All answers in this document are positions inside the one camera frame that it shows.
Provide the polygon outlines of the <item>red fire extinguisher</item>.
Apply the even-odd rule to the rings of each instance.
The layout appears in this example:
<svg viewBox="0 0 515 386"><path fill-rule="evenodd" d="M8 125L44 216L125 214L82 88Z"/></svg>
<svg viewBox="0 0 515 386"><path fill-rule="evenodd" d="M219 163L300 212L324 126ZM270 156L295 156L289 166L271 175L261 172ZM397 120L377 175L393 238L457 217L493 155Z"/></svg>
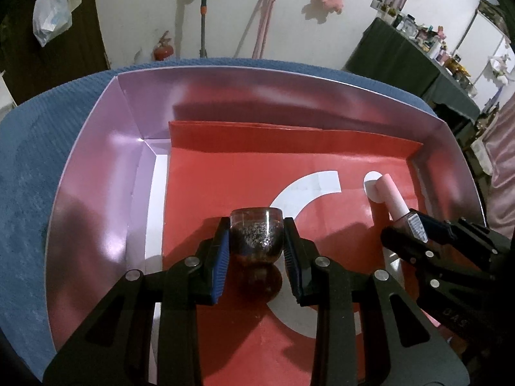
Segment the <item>red fire extinguisher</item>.
<svg viewBox="0 0 515 386"><path fill-rule="evenodd" d="M169 31L165 31L156 44L156 47L154 47L154 61L163 61L174 55L174 48L170 44L171 37L168 35L168 33Z"/></svg>

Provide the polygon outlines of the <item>blue table cloth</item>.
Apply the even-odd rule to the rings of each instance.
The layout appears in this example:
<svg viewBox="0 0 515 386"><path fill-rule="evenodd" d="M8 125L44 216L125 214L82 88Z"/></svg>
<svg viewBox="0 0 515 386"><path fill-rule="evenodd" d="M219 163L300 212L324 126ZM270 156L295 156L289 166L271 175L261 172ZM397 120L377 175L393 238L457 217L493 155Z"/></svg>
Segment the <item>blue table cloth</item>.
<svg viewBox="0 0 515 386"><path fill-rule="evenodd" d="M56 354L44 291L47 227L59 180L87 116L120 69L31 98L1 122L1 369L36 379Z"/></svg>

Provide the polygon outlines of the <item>dark green covered side table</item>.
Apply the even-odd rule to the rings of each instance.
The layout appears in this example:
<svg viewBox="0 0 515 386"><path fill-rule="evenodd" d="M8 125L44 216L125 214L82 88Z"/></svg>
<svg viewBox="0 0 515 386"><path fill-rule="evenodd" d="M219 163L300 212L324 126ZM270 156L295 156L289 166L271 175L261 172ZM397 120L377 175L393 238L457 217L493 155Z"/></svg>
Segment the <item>dark green covered side table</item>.
<svg viewBox="0 0 515 386"><path fill-rule="evenodd" d="M476 103L444 67L379 17L363 32L345 69L445 105L471 122L480 115Z"/></svg>

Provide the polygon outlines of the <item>pink curtain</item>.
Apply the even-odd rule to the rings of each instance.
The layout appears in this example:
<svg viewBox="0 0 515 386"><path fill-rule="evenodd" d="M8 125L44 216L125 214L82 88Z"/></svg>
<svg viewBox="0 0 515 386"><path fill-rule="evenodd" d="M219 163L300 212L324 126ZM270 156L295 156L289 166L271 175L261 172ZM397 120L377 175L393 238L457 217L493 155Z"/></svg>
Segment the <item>pink curtain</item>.
<svg viewBox="0 0 515 386"><path fill-rule="evenodd" d="M514 96L511 96L483 138L492 164L492 179L486 200L487 221L491 229L509 239L514 234L514 114Z"/></svg>

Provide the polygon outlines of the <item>pink nail polish bottle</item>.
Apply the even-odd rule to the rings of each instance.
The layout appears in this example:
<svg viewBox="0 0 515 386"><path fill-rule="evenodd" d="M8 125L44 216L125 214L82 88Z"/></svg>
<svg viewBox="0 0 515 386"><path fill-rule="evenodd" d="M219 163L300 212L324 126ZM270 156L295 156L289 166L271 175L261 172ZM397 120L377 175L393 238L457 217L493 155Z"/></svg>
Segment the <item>pink nail polish bottle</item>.
<svg viewBox="0 0 515 386"><path fill-rule="evenodd" d="M403 199L392 177L386 173L375 182L376 191L385 203L394 226L413 236L418 241L429 241L422 220L417 212L412 212Z"/></svg>

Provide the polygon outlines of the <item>white cabinet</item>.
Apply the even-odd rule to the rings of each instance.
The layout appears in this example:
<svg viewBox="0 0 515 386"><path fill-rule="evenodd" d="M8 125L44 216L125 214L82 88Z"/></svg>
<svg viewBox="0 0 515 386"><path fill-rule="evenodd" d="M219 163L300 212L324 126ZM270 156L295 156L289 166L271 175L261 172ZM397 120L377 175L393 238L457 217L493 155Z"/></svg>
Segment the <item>white cabinet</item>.
<svg viewBox="0 0 515 386"><path fill-rule="evenodd" d="M502 107L514 94L514 51L511 40L495 21L476 9L463 37L453 51L460 65L470 74L472 101L483 112L491 106Z"/></svg>

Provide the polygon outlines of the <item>white plastic bag hanging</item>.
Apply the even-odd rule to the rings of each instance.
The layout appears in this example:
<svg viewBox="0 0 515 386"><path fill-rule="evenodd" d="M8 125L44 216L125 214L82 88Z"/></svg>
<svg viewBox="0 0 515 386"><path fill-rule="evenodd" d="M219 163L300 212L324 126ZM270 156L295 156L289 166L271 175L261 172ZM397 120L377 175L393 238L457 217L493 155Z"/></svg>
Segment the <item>white plastic bag hanging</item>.
<svg viewBox="0 0 515 386"><path fill-rule="evenodd" d="M67 0L36 0L32 29L42 47L68 31L71 26L72 15Z"/></svg>

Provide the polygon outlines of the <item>purple cardboard box tray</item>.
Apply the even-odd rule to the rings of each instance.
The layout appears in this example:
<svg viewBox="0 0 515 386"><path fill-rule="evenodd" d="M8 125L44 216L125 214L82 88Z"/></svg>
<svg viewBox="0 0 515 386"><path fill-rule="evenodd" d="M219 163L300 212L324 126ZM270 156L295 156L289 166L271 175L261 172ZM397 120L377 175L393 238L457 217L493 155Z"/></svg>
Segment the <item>purple cardboard box tray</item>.
<svg viewBox="0 0 515 386"><path fill-rule="evenodd" d="M466 385L380 242L483 222L448 125L394 94L244 67L113 78L59 182L46 385Z"/></svg>

